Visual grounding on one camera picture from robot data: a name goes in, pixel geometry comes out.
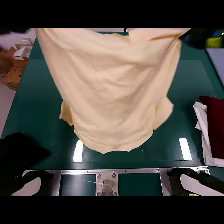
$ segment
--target dark red cloth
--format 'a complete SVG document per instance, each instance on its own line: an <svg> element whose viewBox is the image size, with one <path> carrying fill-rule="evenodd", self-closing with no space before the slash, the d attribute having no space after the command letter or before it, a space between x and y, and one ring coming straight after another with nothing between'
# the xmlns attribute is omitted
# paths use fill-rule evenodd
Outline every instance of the dark red cloth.
<svg viewBox="0 0 224 224"><path fill-rule="evenodd" d="M207 105L208 136L212 157L224 159L224 100L201 96L200 101Z"/></svg>

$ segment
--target green table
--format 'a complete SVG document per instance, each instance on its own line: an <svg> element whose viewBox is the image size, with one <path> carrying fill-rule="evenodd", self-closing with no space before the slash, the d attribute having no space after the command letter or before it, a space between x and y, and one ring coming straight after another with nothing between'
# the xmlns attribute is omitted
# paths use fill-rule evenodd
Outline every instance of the green table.
<svg viewBox="0 0 224 224"><path fill-rule="evenodd" d="M193 104L201 95L224 97L224 90L205 50L182 45L181 58L168 97L174 104L169 119L141 147L131 152L102 155L87 147L83 161L74 163L77 136L59 119L62 98L49 73L36 40L23 79L12 104L3 137L22 132L33 137L52 156L35 169L116 169L200 166L201 135L195 129ZM186 138L192 160L184 160L179 143Z"/></svg>

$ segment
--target fabric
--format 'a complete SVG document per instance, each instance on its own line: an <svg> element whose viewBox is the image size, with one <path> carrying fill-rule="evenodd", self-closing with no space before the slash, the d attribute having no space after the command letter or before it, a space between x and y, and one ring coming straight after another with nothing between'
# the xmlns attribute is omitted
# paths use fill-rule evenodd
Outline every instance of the fabric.
<svg viewBox="0 0 224 224"><path fill-rule="evenodd" d="M210 96L201 96L200 100L207 105L208 135L212 156L224 159L224 100Z"/></svg>
<svg viewBox="0 0 224 224"><path fill-rule="evenodd" d="M180 57L182 31L134 29L126 37L88 29L36 32L64 100L60 117L74 125L88 148L130 151L172 113L167 92Z"/></svg>
<svg viewBox="0 0 224 224"><path fill-rule="evenodd" d="M205 164L208 166L224 167L224 160L215 158L212 155L208 135L207 106L202 103L195 102L193 108L198 119L196 128L200 130L202 134L202 149Z"/></svg>

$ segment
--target stack of clothes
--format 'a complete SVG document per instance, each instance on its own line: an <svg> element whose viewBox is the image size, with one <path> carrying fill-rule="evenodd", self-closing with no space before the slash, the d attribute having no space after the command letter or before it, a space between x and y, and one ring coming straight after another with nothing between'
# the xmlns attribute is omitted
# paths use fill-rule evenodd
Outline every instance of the stack of clothes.
<svg viewBox="0 0 224 224"><path fill-rule="evenodd" d="M196 128L202 133L205 164L224 167L224 100L201 96L194 104L198 122Z"/></svg>

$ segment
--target cream t-shirt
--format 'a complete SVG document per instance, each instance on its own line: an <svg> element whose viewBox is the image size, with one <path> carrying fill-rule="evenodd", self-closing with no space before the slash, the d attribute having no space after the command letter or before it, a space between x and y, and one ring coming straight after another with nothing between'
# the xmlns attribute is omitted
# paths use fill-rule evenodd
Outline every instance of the cream t-shirt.
<svg viewBox="0 0 224 224"><path fill-rule="evenodd" d="M172 113L167 92L183 31L134 29L126 37L77 28L36 31L64 100L60 116L88 148L130 151Z"/></svg>

